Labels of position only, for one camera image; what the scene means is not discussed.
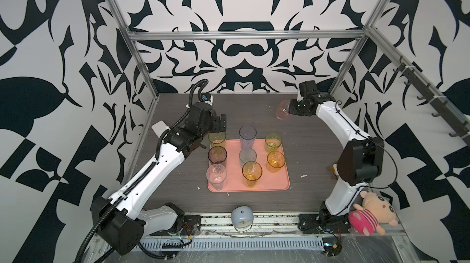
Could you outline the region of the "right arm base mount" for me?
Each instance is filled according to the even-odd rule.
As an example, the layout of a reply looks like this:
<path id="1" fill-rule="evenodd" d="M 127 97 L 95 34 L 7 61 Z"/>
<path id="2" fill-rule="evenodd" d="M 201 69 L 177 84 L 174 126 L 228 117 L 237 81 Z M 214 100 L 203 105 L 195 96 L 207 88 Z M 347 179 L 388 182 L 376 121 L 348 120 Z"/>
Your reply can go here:
<path id="1" fill-rule="evenodd" d="M 323 201 L 317 214 L 299 214 L 298 229 L 303 234 L 332 232 L 349 233 L 351 227 L 347 215 L 331 215 Z"/>

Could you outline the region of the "pink short glass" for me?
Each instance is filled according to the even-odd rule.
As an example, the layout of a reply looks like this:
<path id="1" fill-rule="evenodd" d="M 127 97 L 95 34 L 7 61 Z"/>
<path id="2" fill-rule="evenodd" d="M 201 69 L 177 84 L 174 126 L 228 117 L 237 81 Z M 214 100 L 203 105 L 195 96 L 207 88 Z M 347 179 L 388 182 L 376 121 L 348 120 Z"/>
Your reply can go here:
<path id="1" fill-rule="evenodd" d="M 289 112 L 291 100 L 282 100 L 277 106 L 276 117 L 279 120 L 286 120 L 291 117 Z"/>

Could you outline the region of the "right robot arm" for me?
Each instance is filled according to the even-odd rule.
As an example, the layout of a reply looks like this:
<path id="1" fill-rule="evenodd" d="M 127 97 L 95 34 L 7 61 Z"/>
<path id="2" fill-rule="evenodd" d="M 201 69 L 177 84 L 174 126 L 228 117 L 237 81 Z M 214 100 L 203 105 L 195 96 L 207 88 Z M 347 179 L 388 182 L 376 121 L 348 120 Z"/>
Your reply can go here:
<path id="1" fill-rule="evenodd" d="M 340 102 L 319 91 L 314 81 L 299 84 L 297 99 L 290 101 L 288 113 L 318 117 L 340 141 L 343 152 L 336 162 L 339 178 L 324 208 L 329 216 L 346 215 L 360 191 L 381 175 L 384 142 L 355 125 L 341 110 Z"/>

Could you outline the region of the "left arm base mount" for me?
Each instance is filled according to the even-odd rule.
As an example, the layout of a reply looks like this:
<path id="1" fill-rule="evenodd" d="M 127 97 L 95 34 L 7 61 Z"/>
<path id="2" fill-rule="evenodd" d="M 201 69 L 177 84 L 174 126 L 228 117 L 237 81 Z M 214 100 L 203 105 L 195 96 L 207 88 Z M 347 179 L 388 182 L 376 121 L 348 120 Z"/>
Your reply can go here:
<path id="1" fill-rule="evenodd" d="M 160 235 L 180 234 L 183 236 L 190 236 L 195 231 L 200 230 L 201 215 L 187 215 L 185 212 L 173 203 L 166 203 L 165 206 L 176 212 L 176 221 L 172 227 L 161 230 Z"/>

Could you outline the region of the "green short glass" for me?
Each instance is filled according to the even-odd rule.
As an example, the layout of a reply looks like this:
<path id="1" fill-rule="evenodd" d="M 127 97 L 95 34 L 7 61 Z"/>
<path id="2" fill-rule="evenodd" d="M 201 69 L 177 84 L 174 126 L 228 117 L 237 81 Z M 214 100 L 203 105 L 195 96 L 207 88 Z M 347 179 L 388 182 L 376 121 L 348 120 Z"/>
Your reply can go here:
<path id="1" fill-rule="evenodd" d="M 282 145 L 282 137 L 277 133 L 269 133 L 265 137 L 265 151 L 267 153 L 278 151 Z"/>

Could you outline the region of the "teal frosted glass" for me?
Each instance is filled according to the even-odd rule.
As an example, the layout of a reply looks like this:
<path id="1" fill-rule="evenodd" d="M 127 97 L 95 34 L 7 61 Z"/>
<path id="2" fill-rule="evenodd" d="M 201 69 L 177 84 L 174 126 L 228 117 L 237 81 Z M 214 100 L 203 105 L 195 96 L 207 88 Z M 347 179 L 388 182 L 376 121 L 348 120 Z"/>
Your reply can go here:
<path id="1" fill-rule="evenodd" d="M 239 161 L 241 167 L 243 167 L 246 163 L 251 161 L 257 160 L 257 152 L 252 148 L 242 149 L 239 153 Z"/>

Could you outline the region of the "light green tall glass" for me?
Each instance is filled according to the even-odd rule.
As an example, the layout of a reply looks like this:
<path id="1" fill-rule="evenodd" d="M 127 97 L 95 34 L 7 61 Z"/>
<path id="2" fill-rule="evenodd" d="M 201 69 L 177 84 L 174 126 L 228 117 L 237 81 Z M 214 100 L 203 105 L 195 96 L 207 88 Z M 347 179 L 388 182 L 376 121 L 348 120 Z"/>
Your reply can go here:
<path id="1" fill-rule="evenodd" d="M 226 144 L 226 133 L 225 132 L 218 132 L 218 133 L 209 133 L 208 139 L 210 143 L 210 147 L 225 147 Z"/>

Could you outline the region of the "pink plastic tray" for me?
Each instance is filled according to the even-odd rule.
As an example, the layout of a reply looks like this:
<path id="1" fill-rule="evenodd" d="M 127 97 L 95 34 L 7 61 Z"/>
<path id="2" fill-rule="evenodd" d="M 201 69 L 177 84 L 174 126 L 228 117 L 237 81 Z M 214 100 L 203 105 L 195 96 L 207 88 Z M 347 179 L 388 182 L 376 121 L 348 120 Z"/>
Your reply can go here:
<path id="1" fill-rule="evenodd" d="M 263 169 L 261 178 L 253 187 L 246 185 L 246 179 L 242 175 L 242 166 L 239 160 L 239 153 L 241 151 L 240 141 L 238 139 L 227 140 L 225 149 L 228 152 L 228 159 L 226 161 L 227 176 L 221 190 L 215 189 L 213 185 L 208 182 L 207 186 L 211 192 L 284 191 L 289 189 L 290 179 L 287 165 L 283 166 L 277 172 L 271 172 L 267 169 L 268 153 L 265 150 L 264 139 L 256 139 L 253 144 L 253 149 L 257 153 L 256 162 L 258 162 Z"/>

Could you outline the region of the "yellow short glass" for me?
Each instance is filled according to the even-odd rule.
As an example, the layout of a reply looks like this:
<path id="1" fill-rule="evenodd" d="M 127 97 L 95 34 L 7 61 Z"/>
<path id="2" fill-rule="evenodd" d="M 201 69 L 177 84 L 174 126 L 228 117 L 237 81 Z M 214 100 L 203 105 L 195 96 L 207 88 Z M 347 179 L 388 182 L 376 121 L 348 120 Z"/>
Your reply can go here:
<path id="1" fill-rule="evenodd" d="M 268 171 L 276 173 L 286 165 L 285 155 L 279 151 L 272 151 L 268 153 L 266 167 Z"/>

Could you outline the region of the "orange tall glass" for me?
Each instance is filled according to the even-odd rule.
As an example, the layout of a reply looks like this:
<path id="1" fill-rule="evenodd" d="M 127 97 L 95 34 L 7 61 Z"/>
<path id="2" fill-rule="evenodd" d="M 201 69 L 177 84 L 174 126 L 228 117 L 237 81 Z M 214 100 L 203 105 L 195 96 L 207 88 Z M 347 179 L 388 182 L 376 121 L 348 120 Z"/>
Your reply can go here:
<path id="1" fill-rule="evenodd" d="M 263 168 L 256 161 L 246 162 L 242 167 L 242 175 L 246 187 L 254 187 L 263 175 Z"/>

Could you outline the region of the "smoky grey tall glass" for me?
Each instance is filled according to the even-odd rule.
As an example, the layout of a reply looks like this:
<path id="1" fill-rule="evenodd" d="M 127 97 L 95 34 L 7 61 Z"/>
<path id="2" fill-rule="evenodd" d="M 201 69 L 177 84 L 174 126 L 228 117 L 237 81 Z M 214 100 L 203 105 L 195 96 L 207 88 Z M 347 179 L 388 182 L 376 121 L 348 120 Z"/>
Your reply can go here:
<path id="1" fill-rule="evenodd" d="M 219 165 L 226 166 L 227 158 L 228 158 L 227 151 L 222 146 L 212 147 L 208 151 L 208 159 L 211 165 L 219 164 Z"/>

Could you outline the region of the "blue tall glass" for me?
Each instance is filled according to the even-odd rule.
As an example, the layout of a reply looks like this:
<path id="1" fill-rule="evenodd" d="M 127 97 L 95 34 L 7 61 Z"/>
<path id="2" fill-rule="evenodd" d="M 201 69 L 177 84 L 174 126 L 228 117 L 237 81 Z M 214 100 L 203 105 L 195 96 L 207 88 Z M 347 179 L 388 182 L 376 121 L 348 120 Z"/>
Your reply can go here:
<path id="1" fill-rule="evenodd" d="M 239 129 L 241 149 L 251 149 L 256 140 L 257 129 L 252 125 L 244 125 Z"/>

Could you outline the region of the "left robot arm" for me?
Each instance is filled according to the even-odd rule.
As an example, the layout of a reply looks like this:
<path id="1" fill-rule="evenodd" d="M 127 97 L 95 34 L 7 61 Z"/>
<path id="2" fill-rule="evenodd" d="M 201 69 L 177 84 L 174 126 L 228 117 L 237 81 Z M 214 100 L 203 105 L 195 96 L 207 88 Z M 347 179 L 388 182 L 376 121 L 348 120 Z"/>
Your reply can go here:
<path id="1" fill-rule="evenodd" d="M 208 95 L 186 106 L 182 124 L 169 127 L 160 121 L 152 129 L 159 137 L 156 153 L 121 189 L 109 198 L 99 197 L 92 206 L 93 229 L 111 247 L 125 255 L 147 235 L 159 231 L 177 232 L 184 212 L 172 203 L 156 210 L 143 206 L 168 175 L 201 146 L 208 133 L 226 131 L 226 115 L 215 112 Z"/>

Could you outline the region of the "clear tall glass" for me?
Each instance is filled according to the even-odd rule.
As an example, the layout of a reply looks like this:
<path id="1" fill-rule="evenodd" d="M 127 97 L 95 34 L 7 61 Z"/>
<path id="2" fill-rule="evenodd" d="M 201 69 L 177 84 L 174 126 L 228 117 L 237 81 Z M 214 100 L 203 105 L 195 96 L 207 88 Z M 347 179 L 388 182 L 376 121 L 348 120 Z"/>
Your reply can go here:
<path id="1" fill-rule="evenodd" d="M 216 190 L 221 191 L 227 177 L 226 167 L 222 164 L 213 164 L 206 171 L 206 178 L 209 184 Z"/>

